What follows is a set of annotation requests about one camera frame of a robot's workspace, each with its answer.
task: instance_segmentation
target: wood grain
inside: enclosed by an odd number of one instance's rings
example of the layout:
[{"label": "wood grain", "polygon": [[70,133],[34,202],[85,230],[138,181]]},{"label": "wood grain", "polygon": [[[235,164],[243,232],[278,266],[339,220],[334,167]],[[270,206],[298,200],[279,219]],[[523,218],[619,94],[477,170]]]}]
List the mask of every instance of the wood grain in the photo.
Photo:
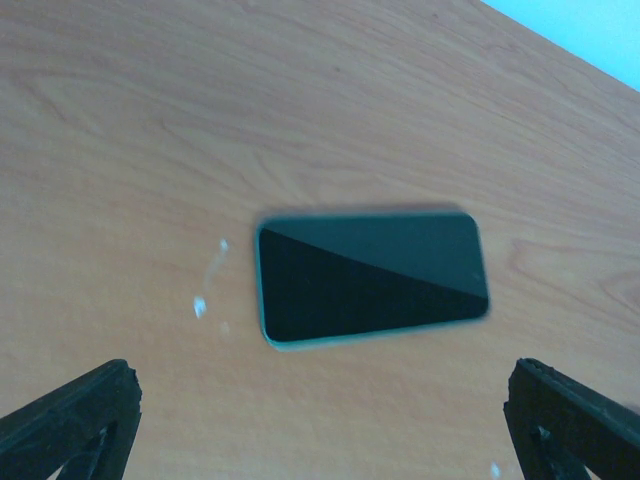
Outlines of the wood grain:
[{"label": "wood grain", "polygon": [[[126,478],[509,480],[517,358],[640,401],[637,92],[477,1],[0,12],[0,415],[121,357]],[[428,202],[480,224],[486,322],[266,345],[261,214]]]}]

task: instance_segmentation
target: wooden surface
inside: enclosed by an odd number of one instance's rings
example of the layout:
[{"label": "wooden surface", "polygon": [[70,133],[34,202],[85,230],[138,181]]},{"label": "wooden surface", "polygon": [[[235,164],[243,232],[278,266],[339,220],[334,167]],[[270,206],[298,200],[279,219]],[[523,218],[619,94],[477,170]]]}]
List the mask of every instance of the wooden surface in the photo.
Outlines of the wooden surface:
[{"label": "wooden surface", "polygon": [[[0,5],[0,415],[121,357],[128,479],[515,479],[518,357],[640,403],[637,92],[477,1]],[[261,213],[428,202],[487,321],[265,343]]]}]

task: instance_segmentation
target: smartphone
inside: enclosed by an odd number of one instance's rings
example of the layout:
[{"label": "smartphone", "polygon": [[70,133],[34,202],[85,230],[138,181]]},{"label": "smartphone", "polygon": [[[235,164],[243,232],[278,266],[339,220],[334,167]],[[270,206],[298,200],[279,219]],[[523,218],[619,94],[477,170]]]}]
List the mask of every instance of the smartphone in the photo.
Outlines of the smartphone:
[{"label": "smartphone", "polygon": [[261,327],[280,350],[478,319],[489,289],[460,211],[274,216],[256,231]]}]

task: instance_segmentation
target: black smartphone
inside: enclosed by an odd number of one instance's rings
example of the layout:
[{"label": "black smartphone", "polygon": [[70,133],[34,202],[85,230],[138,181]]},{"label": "black smartphone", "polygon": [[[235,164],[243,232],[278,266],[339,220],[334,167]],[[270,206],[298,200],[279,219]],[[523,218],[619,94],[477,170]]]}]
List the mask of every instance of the black smartphone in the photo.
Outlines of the black smartphone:
[{"label": "black smartphone", "polygon": [[489,289],[459,211],[314,213],[256,231],[261,326],[278,349],[478,319]]}]

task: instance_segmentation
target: tabletop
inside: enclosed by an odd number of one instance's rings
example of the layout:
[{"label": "tabletop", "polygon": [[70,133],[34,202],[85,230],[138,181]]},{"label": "tabletop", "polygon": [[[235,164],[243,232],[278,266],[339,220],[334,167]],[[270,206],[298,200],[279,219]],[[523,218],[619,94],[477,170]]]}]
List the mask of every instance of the tabletop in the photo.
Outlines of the tabletop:
[{"label": "tabletop", "polygon": [[[125,358],[127,479],[480,480],[522,478],[520,357],[640,403],[638,92],[476,0],[0,9],[0,415]],[[438,202],[486,320],[265,342],[261,215]]]}]

